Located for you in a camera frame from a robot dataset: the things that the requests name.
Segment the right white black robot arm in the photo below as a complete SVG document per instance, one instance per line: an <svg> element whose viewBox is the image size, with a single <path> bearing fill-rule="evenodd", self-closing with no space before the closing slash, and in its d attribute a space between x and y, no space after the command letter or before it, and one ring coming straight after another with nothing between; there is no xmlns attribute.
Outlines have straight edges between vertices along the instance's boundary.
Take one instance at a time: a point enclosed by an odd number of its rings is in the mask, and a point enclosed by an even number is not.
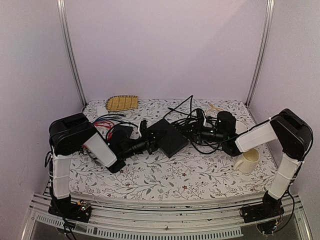
<svg viewBox="0 0 320 240"><path fill-rule="evenodd" d="M288 108L241 133L236 132L237 120L228 111L220 111L212 127L205 126L205 116L200 110L196 112L196 119L181 128L193 144L218 145L227 155L237 157L261 145L279 143L281 162L262 202L244 205L240 215L245 223L281 216L284 213L282 199L290 193L290 186L313 145L311 127Z"/></svg>

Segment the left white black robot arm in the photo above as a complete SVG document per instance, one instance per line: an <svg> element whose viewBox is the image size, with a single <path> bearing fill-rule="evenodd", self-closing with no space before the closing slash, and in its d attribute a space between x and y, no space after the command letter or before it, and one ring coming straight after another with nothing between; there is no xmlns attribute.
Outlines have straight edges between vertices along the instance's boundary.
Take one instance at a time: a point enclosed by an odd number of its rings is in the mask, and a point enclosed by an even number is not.
<svg viewBox="0 0 320 240"><path fill-rule="evenodd" d="M143 120L137 127L139 138L128 137L124 130L110 130L103 136L83 113L77 113L54 121L49 126L49 167L51 203L48 212L64 221L88 223L92 208L88 202L71 202L69 179L74 153L82 148L89 150L97 161L110 173L117 173L126 165L126 160L147 151L152 154L159 148L159 141L166 130L151 129Z"/></svg>

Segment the black network switch box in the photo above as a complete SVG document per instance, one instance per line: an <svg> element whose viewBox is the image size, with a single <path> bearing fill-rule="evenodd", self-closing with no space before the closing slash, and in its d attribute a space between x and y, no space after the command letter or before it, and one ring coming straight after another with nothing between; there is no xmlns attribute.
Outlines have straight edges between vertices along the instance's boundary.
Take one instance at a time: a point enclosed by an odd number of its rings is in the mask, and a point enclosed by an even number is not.
<svg viewBox="0 0 320 240"><path fill-rule="evenodd" d="M187 138L164 118L147 129L164 133L164 137L157 142L157 146L168 158L173 157L189 144Z"/></svg>

